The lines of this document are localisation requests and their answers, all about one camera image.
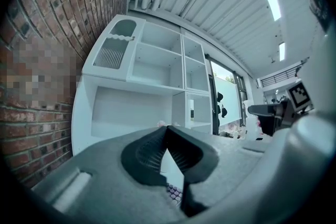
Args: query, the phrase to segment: window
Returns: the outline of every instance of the window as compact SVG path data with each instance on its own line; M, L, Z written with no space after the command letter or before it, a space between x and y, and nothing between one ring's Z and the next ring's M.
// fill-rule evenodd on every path
M247 100L244 79L235 71L225 67L220 62L206 55L212 70L210 77L211 90L213 95L213 126L214 134L239 133L241 126L246 125L246 113L243 102ZM223 95L220 102L217 102L217 93ZM222 117L225 108L227 114Z

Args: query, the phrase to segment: pixelated blur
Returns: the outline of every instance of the pixelated blur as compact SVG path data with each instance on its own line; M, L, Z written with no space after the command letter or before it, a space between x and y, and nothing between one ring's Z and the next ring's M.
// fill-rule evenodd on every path
M46 108L75 95L81 63L73 49L38 37L16 45L13 51L2 49L7 94L30 108Z

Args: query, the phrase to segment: shelf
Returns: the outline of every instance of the shelf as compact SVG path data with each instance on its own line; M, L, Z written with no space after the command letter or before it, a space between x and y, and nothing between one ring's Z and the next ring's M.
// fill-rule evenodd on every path
M185 58L186 89L208 92L208 78L205 65Z
M207 126L207 125L210 125L210 124L211 124L210 122L190 121L190 128Z
M170 68L181 60L181 55L156 46L139 43L137 44L135 60L149 65Z
M169 54L175 54L177 56L181 56L181 54L178 54L177 52L174 52L174 51L171 51L171 50L167 50L165 48L157 47L157 46L154 46L154 45L150 45L150 44L147 44L145 42L138 43L138 46L148 46L148 47L153 48L154 50L161 50L161 51L165 51L165 52L167 52Z
M181 34L156 24L145 23L141 42L173 51L177 54L182 53Z
M175 88L170 86L164 86L159 84L150 84L148 82L144 83L141 81L141 77L132 76L129 80L127 80L129 87L126 88L128 91L134 92L143 92L155 95L176 95L184 90L181 88Z
M196 89L196 88L190 88L190 87L187 87L186 89L185 89L187 92L195 92L195 93L201 93L201 94L209 94L209 92L208 91L206 91L206 90L199 90L199 89Z
M205 67L205 65L201 63L200 61L194 60L188 56L185 57L185 65L186 65L187 73L193 73L197 71L198 69Z

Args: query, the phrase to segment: gray surface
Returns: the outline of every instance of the gray surface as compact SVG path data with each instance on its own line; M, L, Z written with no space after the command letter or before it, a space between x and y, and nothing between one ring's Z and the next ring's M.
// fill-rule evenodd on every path
M57 188L77 168L93 174L68 214L81 222L168 223L185 215L167 195L166 187L149 187L135 182L122 167L120 156L126 145L158 128L99 142L51 173L35 192L47 202Z
M260 141L249 141L244 140L242 141L242 147L245 150L264 153L269 146L270 143L264 142L263 140Z
M262 157L262 153L242 149L241 140L176 128L209 144L219 156L218 165L209 178L190 186L194 200L204 206L213 206L225 198L241 184Z
M275 133L255 168L225 199L183 223L283 223L307 200L335 152L335 121L305 116Z

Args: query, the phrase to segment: black object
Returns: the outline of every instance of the black object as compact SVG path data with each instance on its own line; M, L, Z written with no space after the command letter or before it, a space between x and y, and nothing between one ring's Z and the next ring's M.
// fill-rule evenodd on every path
M222 105L222 118L225 118L226 115L227 115L227 110L226 110L226 108Z
M220 103L221 100L223 99L223 95L220 92L217 92L217 102Z
M295 69L295 77L298 77L298 72L300 71L301 67L302 67L302 66L297 67L297 68Z
M286 109L290 109L288 104L290 104L289 100L284 100L276 104L251 105L247 111L250 114L258 116L264 134L273 136L275 131L282 125Z
M205 55L205 59L210 61L209 54ZM210 92L211 92L211 104L212 104L212 134L219 135L219 118L218 114L220 114L220 108L217 106L217 96L216 96L216 86L213 78L213 72L211 68L211 74L208 75L209 84L210 84Z
M165 186L166 177L160 175L160 167L166 149L184 175L181 209L189 217L204 211L207 208L194 201L189 186L206 181L218 164L218 155L208 144L173 126L161 127L127 145L121 163L138 183Z

